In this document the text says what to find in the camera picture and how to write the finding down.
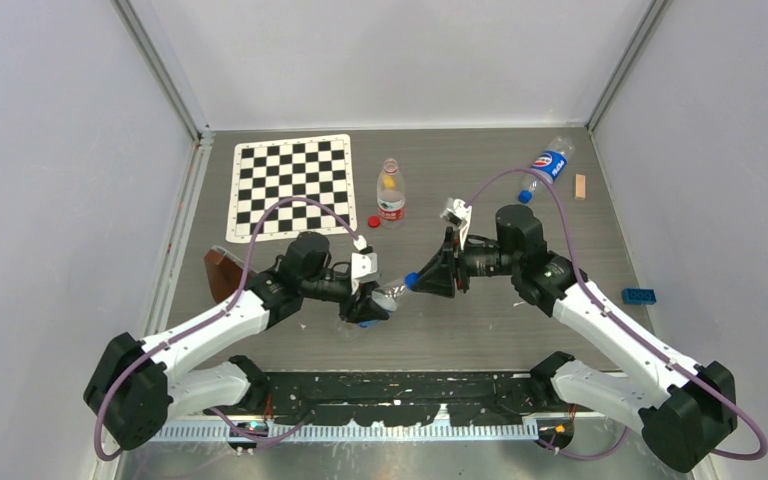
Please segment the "clear bottle blue label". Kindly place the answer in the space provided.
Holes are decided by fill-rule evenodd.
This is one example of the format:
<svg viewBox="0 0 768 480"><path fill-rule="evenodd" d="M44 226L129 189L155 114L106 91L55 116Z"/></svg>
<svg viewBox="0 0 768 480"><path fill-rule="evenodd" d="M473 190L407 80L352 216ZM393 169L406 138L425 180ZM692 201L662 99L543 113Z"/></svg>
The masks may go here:
<svg viewBox="0 0 768 480"><path fill-rule="evenodd" d="M363 287L359 292L359 301L349 309L347 317L338 317L334 321L335 332L350 338L391 320L400 310L406 309L418 278L416 272L411 272L386 284L374 283L370 288Z"/></svg>

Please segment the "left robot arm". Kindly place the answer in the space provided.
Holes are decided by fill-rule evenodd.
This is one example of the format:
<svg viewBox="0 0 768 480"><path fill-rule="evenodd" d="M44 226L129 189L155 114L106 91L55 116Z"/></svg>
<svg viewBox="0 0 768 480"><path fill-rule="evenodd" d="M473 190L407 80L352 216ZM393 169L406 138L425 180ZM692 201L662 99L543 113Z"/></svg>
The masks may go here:
<svg viewBox="0 0 768 480"><path fill-rule="evenodd" d="M215 306L169 330L136 339L122 333L107 344L83 393L96 416L94 447L103 460L109 434L119 451L134 450L174 419L212 407L253 414L265 406L269 378L237 355L212 368L202 363L233 343L298 313L305 300L331 302L340 321L367 327L396 312L405 286L377 281L377 255L364 239L345 268L331 265L328 239L304 232L269 268L247 274Z"/></svg>

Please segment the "clear bottle red label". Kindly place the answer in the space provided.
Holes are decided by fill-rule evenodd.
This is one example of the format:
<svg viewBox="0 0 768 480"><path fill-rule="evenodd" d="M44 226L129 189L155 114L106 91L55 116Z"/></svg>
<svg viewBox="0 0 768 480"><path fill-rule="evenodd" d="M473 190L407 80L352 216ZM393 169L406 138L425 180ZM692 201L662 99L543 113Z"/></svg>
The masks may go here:
<svg viewBox="0 0 768 480"><path fill-rule="evenodd" d="M397 183L394 189L382 185L382 177L392 175ZM396 223L404 218L406 206L406 183L399 163L394 158L383 162L376 184L376 204L383 222Z"/></svg>

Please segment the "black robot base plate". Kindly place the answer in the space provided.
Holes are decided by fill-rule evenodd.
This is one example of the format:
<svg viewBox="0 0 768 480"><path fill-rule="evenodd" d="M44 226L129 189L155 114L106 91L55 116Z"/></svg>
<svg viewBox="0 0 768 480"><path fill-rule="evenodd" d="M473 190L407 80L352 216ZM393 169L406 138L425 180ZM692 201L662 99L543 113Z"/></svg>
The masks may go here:
<svg viewBox="0 0 768 480"><path fill-rule="evenodd" d="M529 373L511 371L268 372L255 406L220 406L227 416L269 414L280 425L426 426L446 412L452 426L515 425L532 414L578 413Z"/></svg>

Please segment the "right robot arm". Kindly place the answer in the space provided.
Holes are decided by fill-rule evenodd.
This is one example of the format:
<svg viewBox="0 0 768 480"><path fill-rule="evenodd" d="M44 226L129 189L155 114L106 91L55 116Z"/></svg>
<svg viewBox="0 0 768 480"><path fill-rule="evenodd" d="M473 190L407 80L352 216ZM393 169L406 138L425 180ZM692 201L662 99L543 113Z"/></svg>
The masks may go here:
<svg viewBox="0 0 768 480"><path fill-rule="evenodd" d="M598 412L639 434L671 469L688 473L733 433L738 420L733 374L717 361L703 366L671 348L614 305L585 273L551 251L542 223L524 205L495 214L496 236L466 235L453 211L440 249L406 276L417 293L452 298L475 278L505 276L521 300L566 325L609 358L624 375L596 371L564 352L533 367L534 403L563 403Z"/></svg>

